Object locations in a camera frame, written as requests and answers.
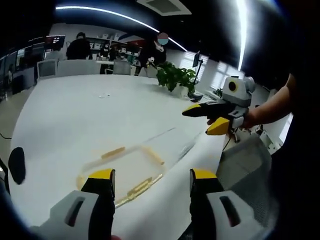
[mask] window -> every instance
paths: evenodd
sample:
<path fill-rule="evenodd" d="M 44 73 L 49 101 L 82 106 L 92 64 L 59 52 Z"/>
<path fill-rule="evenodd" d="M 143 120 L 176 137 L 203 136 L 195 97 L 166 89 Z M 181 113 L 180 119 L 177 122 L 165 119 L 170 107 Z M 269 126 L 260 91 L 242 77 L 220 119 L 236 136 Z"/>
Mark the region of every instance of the window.
<path fill-rule="evenodd" d="M 194 69 L 194 67 L 192 67 L 193 64 L 194 64 L 195 55 L 196 55 L 196 53 L 192 52 L 192 51 L 185 52 L 184 53 L 184 58 L 182 59 L 179 68 L 193 69 L 193 70 L 195 70 L 195 73 L 197 73 L 200 63 L 195 69 Z M 201 80 L 201 77 L 202 77 L 202 75 L 203 75 L 203 73 L 205 71 L 206 64 L 208 62 L 208 58 L 209 57 L 207 57 L 207 56 L 200 55 L 200 60 L 202 59 L 203 63 L 201 65 L 201 68 L 200 68 L 200 71 L 199 71 L 199 74 L 198 74 L 198 81 Z"/>
<path fill-rule="evenodd" d="M 280 138 L 280 140 L 281 140 L 283 143 L 284 143 L 285 140 L 286 140 L 286 137 L 287 137 L 287 134 L 288 134 L 288 131 L 289 131 L 289 128 L 290 128 L 290 125 L 291 125 L 291 122 L 292 122 L 293 117 L 294 117 L 293 114 L 290 113 L 290 114 L 289 114 L 289 117 L 288 117 L 288 119 L 286 120 L 285 125 L 284 125 L 284 127 L 283 127 L 283 129 L 282 129 L 282 131 L 281 131 L 281 133 L 280 133 L 279 138 Z"/>
<path fill-rule="evenodd" d="M 243 79 L 245 74 L 232 66 L 229 66 L 223 62 L 219 62 L 211 83 L 211 88 L 215 90 L 222 89 L 224 87 L 226 78 L 231 76 L 239 76 L 240 79 Z"/>

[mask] dark hair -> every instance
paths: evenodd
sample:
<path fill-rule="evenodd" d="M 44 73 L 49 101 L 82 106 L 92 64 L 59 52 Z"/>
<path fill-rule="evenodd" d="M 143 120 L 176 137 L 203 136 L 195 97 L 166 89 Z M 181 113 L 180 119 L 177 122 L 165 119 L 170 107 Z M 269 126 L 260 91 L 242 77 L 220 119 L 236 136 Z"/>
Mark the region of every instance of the dark hair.
<path fill-rule="evenodd" d="M 86 38 L 86 34 L 84 32 L 79 32 L 77 35 L 76 35 L 76 38 L 82 36 L 84 39 Z"/>
<path fill-rule="evenodd" d="M 52 49 L 53 49 L 53 51 L 60 51 L 61 50 L 61 46 L 60 46 L 60 44 L 58 42 L 56 42 L 56 43 L 54 43 L 52 45 Z"/>

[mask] ceiling light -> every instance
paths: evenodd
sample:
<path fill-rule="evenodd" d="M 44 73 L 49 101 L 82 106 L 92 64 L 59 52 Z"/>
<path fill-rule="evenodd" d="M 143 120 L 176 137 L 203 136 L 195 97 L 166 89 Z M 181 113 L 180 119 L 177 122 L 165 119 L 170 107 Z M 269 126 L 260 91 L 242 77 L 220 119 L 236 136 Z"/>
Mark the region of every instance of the ceiling light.
<path fill-rule="evenodd" d="M 117 13 L 117 12 L 114 12 L 114 11 L 109 11 L 109 10 L 105 10 L 105 9 L 100 9 L 100 8 L 95 8 L 95 7 L 89 7 L 89 6 L 57 6 L 55 8 L 56 10 L 63 10 L 63 9 L 85 9 L 85 10 L 93 10 L 93 11 L 98 11 L 98 12 L 104 12 L 104 13 L 108 13 L 108 14 L 113 14 L 113 15 L 117 15 L 119 17 L 123 17 L 125 19 L 129 19 L 131 21 L 134 21 L 138 24 L 141 24 L 157 33 L 159 33 L 159 30 L 153 28 L 152 26 L 149 26 L 148 24 L 145 24 L 144 22 L 142 21 L 138 21 L 132 17 L 129 17 L 129 16 L 126 16 L 126 15 L 123 15 L 123 14 L 120 14 L 120 13 Z M 174 41 L 172 38 L 169 37 L 169 40 L 171 42 L 173 42 L 174 44 L 176 44 L 178 47 L 180 47 L 181 49 L 183 49 L 184 51 L 187 52 L 187 49 L 185 49 L 183 46 L 181 46 L 179 43 L 177 43 L 176 41 Z"/>
<path fill-rule="evenodd" d="M 246 42 L 247 42 L 247 9 L 245 0 L 236 0 L 239 17 L 240 17 L 240 34 L 241 34 L 241 48 L 238 71 L 241 71 L 242 63 L 244 61 Z"/>

